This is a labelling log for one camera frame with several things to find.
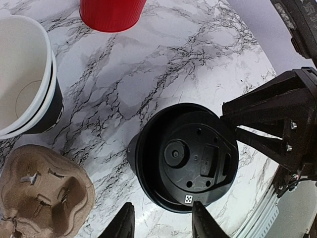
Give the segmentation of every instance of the cable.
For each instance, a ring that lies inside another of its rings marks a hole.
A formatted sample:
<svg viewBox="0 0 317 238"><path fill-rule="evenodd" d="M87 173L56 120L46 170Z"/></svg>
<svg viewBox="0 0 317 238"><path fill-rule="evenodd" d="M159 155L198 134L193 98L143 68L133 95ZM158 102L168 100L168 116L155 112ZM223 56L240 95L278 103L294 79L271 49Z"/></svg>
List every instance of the cable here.
<svg viewBox="0 0 317 238"><path fill-rule="evenodd" d="M277 198L281 198L289 189L294 188L298 185L299 182L302 181L311 181L311 179L309 178L301 178L299 180L296 180L294 182L292 182L290 185L288 185L285 189L283 189L278 195Z"/></svg>

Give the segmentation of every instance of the gray marble vein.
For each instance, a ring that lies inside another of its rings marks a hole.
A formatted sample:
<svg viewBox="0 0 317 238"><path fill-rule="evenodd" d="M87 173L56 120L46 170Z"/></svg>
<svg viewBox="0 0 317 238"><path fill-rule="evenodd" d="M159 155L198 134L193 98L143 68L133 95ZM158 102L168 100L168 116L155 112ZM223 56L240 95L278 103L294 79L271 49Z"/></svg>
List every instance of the gray marble vein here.
<svg viewBox="0 0 317 238"><path fill-rule="evenodd" d="M132 29L97 32L79 16L79 1L0 0L0 16L22 14L48 31L57 56L65 112L40 135L0 141L0 171L23 144L54 149L81 165L96 204L81 238L96 238L125 202L136 209L136 237L191 238L191 215L167 212L143 193L126 147L159 110L199 103L219 116L224 102L275 76L253 34L225 0L148 0ZM208 207L232 237L268 188L277 164L239 143L230 191Z"/></svg>

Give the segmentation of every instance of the table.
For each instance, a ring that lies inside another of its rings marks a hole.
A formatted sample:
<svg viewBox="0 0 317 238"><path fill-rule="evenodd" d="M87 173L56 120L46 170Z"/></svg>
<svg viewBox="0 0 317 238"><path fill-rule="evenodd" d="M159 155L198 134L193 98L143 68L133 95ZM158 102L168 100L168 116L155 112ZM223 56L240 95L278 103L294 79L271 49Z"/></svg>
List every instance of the table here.
<svg viewBox="0 0 317 238"><path fill-rule="evenodd" d="M132 29L88 28L77 0L0 0L0 16L20 14L49 33L65 100L61 122L40 135L0 141L0 170L12 149L44 145L82 166L96 204L78 234L96 238L125 202L135 206L137 238L191 238L191 214L174 214L143 193L126 160L131 138L159 110L221 106L275 76L256 39L226 0L148 0ZM277 163L239 143L230 191L208 206L231 236L254 210Z"/></svg>

